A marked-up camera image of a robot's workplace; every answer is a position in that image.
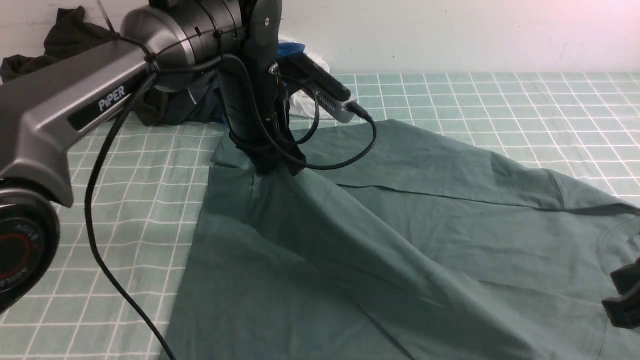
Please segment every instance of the dark green cloth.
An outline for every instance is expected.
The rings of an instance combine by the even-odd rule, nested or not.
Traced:
[[[638,210],[402,122],[350,167],[256,176],[225,137],[167,339],[181,359],[636,359],[609,273]],[[368,125],[320,129],[345,160]]]

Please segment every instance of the blue cloth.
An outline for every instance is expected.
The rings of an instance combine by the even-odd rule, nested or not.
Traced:
[[[284,58],[293,54],[299,54],[304,52],[305,44],[299,44],[297,42],[281,42],[278,44],[278,57]]]

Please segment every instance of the seam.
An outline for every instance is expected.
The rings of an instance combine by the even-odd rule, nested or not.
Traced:
[[[394,189],[394,188],[390,188],[388,186],[382,186],[382,185],[349,185],[349,184],[341,184],[341,183],[335,183],[335,184],[338,185],[338,186],[341,186],[341,187],[345,187],[345,188],[353,188],[353,189],[379,188],[379,189],[387,190],[387,191],[390,191],[390,192],[412,193],[412,194],[416,194],[416,195],[439,197],[439,198],[443,198],[443,199],[453,199],[453,200],[464,200],[464,201],[469,201],[469,202],[477,202],[477,203],[480,203],[480,204],[500,205],[500,206],[513,206],[514,208],[525,208],[525,209],[533,209],[533,210],[541,210],[541,211],[562,211],[562,210],[564,210],[564,209],[557,209],[557,208],[538,208],[536,206],[528,206],[528,205],[504,204],[504,203],[501,203],[501,202],[474,200],[474,199],[467,199],[467,198],[464,198],[464,197],[447,196],[447,195],[435,195],[435,194],[432,194],[432,193],[424,193],[424,192],[411,192],[411,191],[406,191],[406,190],[398,190],[398,189]]]
[[[558,183],[556,176],[549,169],[544,168],[543,170],[546,171],[547,174],[549,174],[549,177],[551,177],[551,180],[553,180],[554,184],[556,184],[556,190],[558,191],[558,195],[560,195],[560,206],[562,207],[562,210],[564,210],[566,208],[566,206],[564,205],[564,192],[560,187],[560,183]]]

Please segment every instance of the grid mat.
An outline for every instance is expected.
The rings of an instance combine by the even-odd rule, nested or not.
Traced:
[[[640,73],[337,77],[376,120],[402,120],[640,205]],[[291,127],[309,125],[295,118]],[[130,120],[96,187],[99,249],[163,332],[223,130]],[[146,360],[159,353],[146,325],[99,272],[87,242],[81,201],[107,131],[100,126],[69,153],[76,204],[58,207],[61,244],[51,269],[0,316],[0,359]]]

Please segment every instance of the piper logo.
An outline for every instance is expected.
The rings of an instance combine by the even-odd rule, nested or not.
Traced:
[[[116,90],[113,90],[107,97],[101,99],[98,102],[98,107],[100,108],[100,112],[105,112],[107,109],[112,107],[115,103],[120,101],[123,97],[125,97],[126,93],[124,91],[124,86],[118,87]]]

